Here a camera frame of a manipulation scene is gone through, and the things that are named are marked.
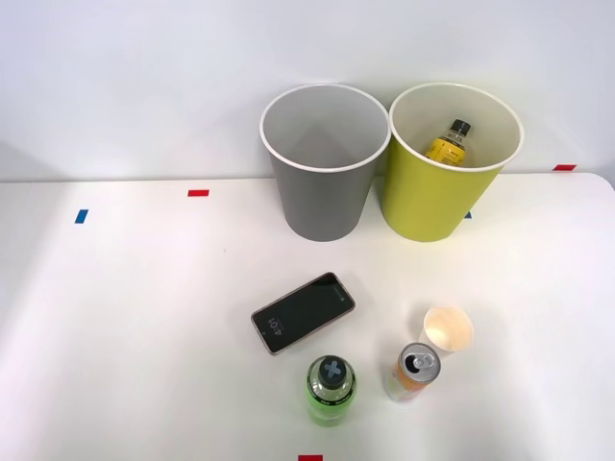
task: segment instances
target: bin rim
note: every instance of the bin rim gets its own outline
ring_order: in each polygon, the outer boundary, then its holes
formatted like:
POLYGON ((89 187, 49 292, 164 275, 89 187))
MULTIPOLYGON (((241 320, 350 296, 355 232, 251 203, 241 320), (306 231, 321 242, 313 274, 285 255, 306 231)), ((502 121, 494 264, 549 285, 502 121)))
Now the bin rim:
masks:
POLYGON ((438 168, 442 168, 442 169, 445 169, 445 170, 451 170, 451 171, 457 171, 457 172, 460 172, 460 173, 483 173, 485 171, 496 170, 496 169, 504 167, 507 163, 509 163, 511 160, 513 160, 515 157, 517 157, 517 155, 519 154, 519 151, 523 147, 525 139, 526 139, 526 134, 525 134, 525 131, 524 131, 524 128, 523 128, 523 124, 521 123, 521 120, 519 119, 519 116, 512 109, 511 106, 509 106, 507 103, 505 103, 503 100, 501 100, 497 96, 494 96, 493 94, 489 93, 488 91, 485 91, 485 90, 480 89, 480 88, 476 88, 475 86, 470 86, 470 85, 466 85, 466 84, 459 84, 459 83, 455 83, 455 82, 431 82, 431 83, 428 83, 428 84, 422 84, 422 85, 413 86, 412 88, 407 89, 402 94, 400 94, 397 98, 395 98, 395 101, 393 101, 393 104, 391 105, 391 109, 388 112, 388 120, 389 120, 389 125, 391 127, 391 132, 393 133, 393 136, 395 137, 397 142, 399 142, 402 146, 404 146, 404 148, 407 151, 409 151, 411 154, 413 154, 415 157, 417 157, 417 158, 421 159, 422 161, 424 161, 426 163, 429 163, 429 164, 431 164, 433 166, 437 166, 438 168), (513 152, 511 156, 505 158, 504 160, 502 160, 502 161, 500 161, 498 163, 494 163, 493 165, 481 166, 479 168, 464 168, 462 166, 452 166, 452 165, 445 165, 444 163, 439 163, 437 161, 434 161, 434 160, 432 160, 430 158, 425 157, 424 155, 422 155, 422 154, 416 152, 414 149, 412 149, 410 146, 408 146, 406 144, 406 142, 402 139, 402 137, 399 135, 399 133, 397 133, 397 129, 395 128, 395 124, 393 123, 393 111, 397 107, 397 103, 399 103, 408 93, 410 93, 412 91, 416 91, 417 89, 425 88, 427 86, 459 86, 459 87, 463 87, 463 88, 466 88, 466 89, 471 89, 473 91, 476 91, 477 93, 481 93, 481 94, 483 94, 483 95, 493 99, 494 101, 496 101, 497 103, 502 105, 502 107, 504 107, 510 113, 510 115, 512 115, 512 118, 514 118, 515 122, 517 123, 517 126, 519 127, 519 144, 517 145, 517 149, 515 150, 515 152, 513 152))
POLYGON ((372 96, 369 93, 366 93, 365 91, 362 91, 353 86, 343 85, 343 84, 306 84, 306 85, 300 85, 300 86, 295 86, 293 88, 290 88, 288 91, 285 91, 284 93, 280 94, 278 97, 276 97, 273 101, 271 101, 267 105, 265 110, 262 112, 262 116, 260 117, 260 123, 258 126, 258 130, 260 131, 260 139, 262 140, 262 143, 265 145, 265 147, 271 153, 272 156, 277 158, 279 161, 286 163, 289 166, 292 166, 294 168, 298 168, 304 171, 311 171, 313 173, 341 173, 343 171, 351 171, 351 170, 360 168, 361 166, 366 165, 376 160, 382 154, 382 152, 384 152, 384 150, 388 147, 388 144, 391 141, 391 124, 389 123, 389 114, 384 108, 384 106, 382 105, 382 103, 378 99, 376 99, 374 96, 372 96), (386 121, 386 128, 387 128, 385 140, 382 143, 381 147, 376 151, 376 153, 372 154, 370 157, 362 161, 353 163, 352 165, 339 166, 336 168, 317 168, 313 166, 302 165, 301 163, 297 163, 295 161, 289 160, 288 158, 284 157, 282 154, 279 154, 278 151, 276 151, 273 147, 271 147, 271 144, 269 144, 269 141, 267 141, 267 137, 265 136, 265 131, 264 131, 264 121, 265 121, 265 117, 267 116, 267 112, 269 112, 269 110, 278 101, 280 101, 283 97, 289 95, 290 93, 294 93, 295 91, 299 91, 301 89, 306 89, 306 88, 316 87, 316 86, 334 86, 338 88, 349 89, 362 96, 367 97, 367 99, 369 99, 374 104, 376 104, 376 106, 382 111, 382 115, 384 116, 384 120, 386 121))

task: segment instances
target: gray bin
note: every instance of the gray bin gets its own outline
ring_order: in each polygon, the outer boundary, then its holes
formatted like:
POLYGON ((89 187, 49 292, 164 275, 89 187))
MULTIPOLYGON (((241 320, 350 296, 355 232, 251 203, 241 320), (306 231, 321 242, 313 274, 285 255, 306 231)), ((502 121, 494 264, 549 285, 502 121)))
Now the gray bin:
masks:
POLYGON ((267 106, 260 137, 295 232, 325 242, 355 228, 391 138, 381 103, 350 86, 299 86, 267 106))

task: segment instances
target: black bottle cap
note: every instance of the black bottle cap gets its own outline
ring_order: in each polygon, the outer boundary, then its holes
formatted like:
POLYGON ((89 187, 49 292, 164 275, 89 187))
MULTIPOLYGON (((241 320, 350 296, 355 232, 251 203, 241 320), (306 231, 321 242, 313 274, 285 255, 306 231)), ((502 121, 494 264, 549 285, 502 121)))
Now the black bottle cap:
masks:
POLYGON ((464 122, 463 120, 459 120, 458 118, 455 122, 453 122, 453 125, 451 126, 451 130, 453 130, 454 132, 458 132, 462 136, 465 136, 471 128, 472 125, 464 122))
POLYGON ((339 389, 346 380, 344 360, 335 355, 327 355, 318 368, 318 378, 327 389, 339 389))

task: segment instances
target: smartphone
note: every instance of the smartphone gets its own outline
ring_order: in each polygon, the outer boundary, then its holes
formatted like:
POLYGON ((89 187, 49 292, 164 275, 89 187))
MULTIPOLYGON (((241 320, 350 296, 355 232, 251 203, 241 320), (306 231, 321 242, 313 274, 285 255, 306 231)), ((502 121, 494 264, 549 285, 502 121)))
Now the smartphone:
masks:
POLYGON ((260 339, 276 354, 355 308, 355 301, 329 272, 252 314, 260 339))

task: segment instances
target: green bottle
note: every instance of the green bottle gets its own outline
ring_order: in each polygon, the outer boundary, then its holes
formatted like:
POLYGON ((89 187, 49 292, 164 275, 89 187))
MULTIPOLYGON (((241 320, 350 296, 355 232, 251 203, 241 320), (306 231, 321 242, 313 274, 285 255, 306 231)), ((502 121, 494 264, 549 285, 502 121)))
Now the green bottle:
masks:
POLYGON ((338 425, 353 402, 356 392, 355 371, 343 358, 325 355, 309 366, 308 410, 318 425, 338 425))

